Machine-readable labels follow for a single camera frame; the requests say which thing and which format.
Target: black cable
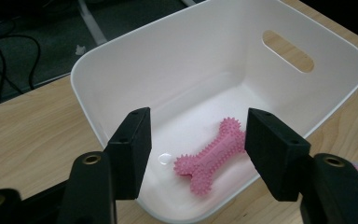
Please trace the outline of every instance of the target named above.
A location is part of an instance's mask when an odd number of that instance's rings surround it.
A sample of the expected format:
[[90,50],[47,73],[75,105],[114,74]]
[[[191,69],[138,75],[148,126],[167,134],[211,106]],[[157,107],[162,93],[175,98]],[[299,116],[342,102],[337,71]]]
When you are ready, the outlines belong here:
[[16,84],[14,84],[14,82],[12,82],[10,79],[8,79],[7,76],[3,76],[3,74],[0,72],[0,75],[2,78],[5,79],[5,81],[8,83],[8,85],[13,88],[13,90],[15,90],[16,92],[18,92],[19,94],[24,94],[24,92],[18,87],[16,86]]
[[31,90],[34,90],[34,70],[36,69],[36,66],[40,60],[40,52],[41,52],[40,45],[36,39],[34,39],[33,37],[28,36],[28,35],[6,35],[6,36],[1,36],[0,39],[11,38],[11,37],[27,38],[27,39],[34,41],[34,43],[36,44],[36,47],[37,47],[36,59],[34,61],[34,65],[31,69],[31,72],[28,76],[28,84],[29,84]]
[[6,72],[7,72],[7,64],[6,64],[6,59],[4,54],[2,53],[2,50],[0,49],[0,58],[2,61],[2,74],[1,74],[1,80],[0,80],[0,103],[2,100],[2,90],[4,88],[4,84],[5,84],[5,76],[6,76]]

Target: pink object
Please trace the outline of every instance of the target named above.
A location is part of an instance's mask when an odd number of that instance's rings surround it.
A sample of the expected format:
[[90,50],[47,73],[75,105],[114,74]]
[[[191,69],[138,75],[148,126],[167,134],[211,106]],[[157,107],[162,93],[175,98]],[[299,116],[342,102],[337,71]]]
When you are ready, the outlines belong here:
[[245,152],[245,132],[240,127],[237,120],[226,118],[220,123],[216,138],[199,154],[177,158],[173,170],[178,175],[191,175],[192,192],[207,194],[211,190],[213,173],[233,155]]

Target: bin handle hole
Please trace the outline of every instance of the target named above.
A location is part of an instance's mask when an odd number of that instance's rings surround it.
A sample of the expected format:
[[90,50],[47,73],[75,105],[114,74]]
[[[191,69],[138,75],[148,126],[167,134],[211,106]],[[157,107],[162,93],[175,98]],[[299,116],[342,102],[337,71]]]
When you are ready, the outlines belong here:
[[264,32],[263,42],[296,70],[302,73],[309,73],[313,70],[312,58],[275,32],[270,30]]

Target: white plastic bin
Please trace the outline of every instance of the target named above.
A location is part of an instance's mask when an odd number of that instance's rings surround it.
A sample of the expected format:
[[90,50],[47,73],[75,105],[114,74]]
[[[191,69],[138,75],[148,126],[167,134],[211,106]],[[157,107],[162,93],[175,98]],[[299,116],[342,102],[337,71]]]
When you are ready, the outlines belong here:
[[[307,53],[303,73],[272,51],[273,31]],[[202,220],[259,175],[246,154],[195,196],[175,175],[181,154],[197,154],[233,117],[267,110],[307,137],[358,88],[358,49],[277,0],[209,0],[114,39],[73,68],[73,89],[102,147],[126,115],[151,108],[153,148],[137,202],[169,223]]]

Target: table surface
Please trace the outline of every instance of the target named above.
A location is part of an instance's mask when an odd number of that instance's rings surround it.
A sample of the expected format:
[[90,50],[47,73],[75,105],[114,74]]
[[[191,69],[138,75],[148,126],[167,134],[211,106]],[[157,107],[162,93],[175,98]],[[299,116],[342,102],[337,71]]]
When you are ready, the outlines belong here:
[[[358,48],[358,35],[297,0],[284,2]],[[307,140],[311,156],[358,162],[358,90]],[[22,199],[66,180],[77,156],[99,148],[69,77],[0,104],[0,189],[17,189]],[[278,203],[259,178],[201,223],[302,223],[299,201]],[[135,201],[117,201],[117,216],[119,223],[159,223]]]

